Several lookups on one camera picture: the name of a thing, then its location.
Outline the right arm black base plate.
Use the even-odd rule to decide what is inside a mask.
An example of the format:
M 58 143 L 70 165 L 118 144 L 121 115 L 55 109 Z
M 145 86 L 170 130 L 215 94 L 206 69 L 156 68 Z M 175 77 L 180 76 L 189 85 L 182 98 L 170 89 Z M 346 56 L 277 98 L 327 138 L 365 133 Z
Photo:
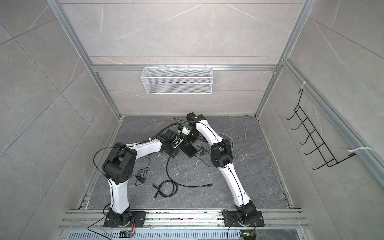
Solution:
M 225 227 L 264 227 L 265 222 L 262 212 L 256 211 L 247 216 L 242 216 L 238 211 L 222 210 Z

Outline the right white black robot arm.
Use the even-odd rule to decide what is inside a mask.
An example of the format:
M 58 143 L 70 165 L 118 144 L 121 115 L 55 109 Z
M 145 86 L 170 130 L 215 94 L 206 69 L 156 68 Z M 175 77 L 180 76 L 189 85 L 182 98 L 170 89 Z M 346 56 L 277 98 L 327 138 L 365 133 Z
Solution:
M 230 141 L 220 137 L 205 116 L 189 113 L 186 119 L 192 129 L 199 132 L 208 141 L 211 147 L 211 162 L 222 173 L 233 195 L 237 219 L 242 225 L 249 225 L 257 215 L 257 209 L 235 171 Z

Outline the black power adapter with cable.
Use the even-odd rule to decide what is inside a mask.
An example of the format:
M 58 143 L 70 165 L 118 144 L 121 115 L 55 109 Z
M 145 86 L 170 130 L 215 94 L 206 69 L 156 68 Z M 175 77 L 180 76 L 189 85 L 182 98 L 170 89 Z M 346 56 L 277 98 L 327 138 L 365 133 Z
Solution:
M 211 165 L 212 165 L 212 163 L 211 163 L 211 161 L 209 161 L 208 163 L 206 163 L 201 157 L 202 156 L 206 156 L 206 155 L 209 155 L 211 152 L 210 152 L 210 150 L 207 150 L 206 148 L 204 148 L 204 146 L 203 145 L 200 145 L 199 144 L 199 141 L 201 141 L 201 142 L 203 142 L 203 143 L 205 143 L 206 141 L 205 141 L 205 139 L 203 138 L 203 137 L 199 137 L 198 139 L 197 139 L 197 141 L 196 141 L 196 145 L 197 145 L 197 153 L 195 154 L 195 157 L 199 160 L 199 161 L 201 161 L 205 166 L 207 166 L 207 167 L 211 167 Z

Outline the ribbed black network switch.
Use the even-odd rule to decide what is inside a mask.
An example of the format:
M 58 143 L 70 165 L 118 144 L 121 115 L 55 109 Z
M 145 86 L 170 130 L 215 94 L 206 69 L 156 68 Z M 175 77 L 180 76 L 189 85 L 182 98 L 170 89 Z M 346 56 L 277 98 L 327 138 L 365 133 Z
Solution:
M 183 141 L 179 144 L 179 149 L 183 151 L 189 158 L 192 158 L 197 154 L 197 149 L 193 147 L 190 142 Z

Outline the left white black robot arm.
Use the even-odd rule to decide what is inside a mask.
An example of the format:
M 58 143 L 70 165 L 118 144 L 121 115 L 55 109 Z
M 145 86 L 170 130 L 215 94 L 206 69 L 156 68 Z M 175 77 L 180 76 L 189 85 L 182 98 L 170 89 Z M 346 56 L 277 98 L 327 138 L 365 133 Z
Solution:
M 126 227 L 133 225 L 133 216 L 128 199 L 128 180 L 133 174 L 136 160 L 147 155 L 168 151 L 173 157 L 178 153 L 178 145 L 183 141 L 183 126 L 178 124 L 178 131 L 169 128 L 160 130 L 148 140 L 134 144 L 116 143 L 110 147 L 110 153 L 102 168 L 98 169 L 107 178 L 110 186 L 111 203 L 104 222 L 104 227 Z

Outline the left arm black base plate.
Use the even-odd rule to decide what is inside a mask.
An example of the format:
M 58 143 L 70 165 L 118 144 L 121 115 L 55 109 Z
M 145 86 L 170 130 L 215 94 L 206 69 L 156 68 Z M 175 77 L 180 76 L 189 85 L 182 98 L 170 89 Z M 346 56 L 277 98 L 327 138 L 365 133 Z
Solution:
M 129 228 L 135 224 L 135 227 L 142 228 L 146 219 L 147 212 L 130 211 L 122 214 L 117 214 L 113 211 L 107 213 L 103 227 L 110 228 Z

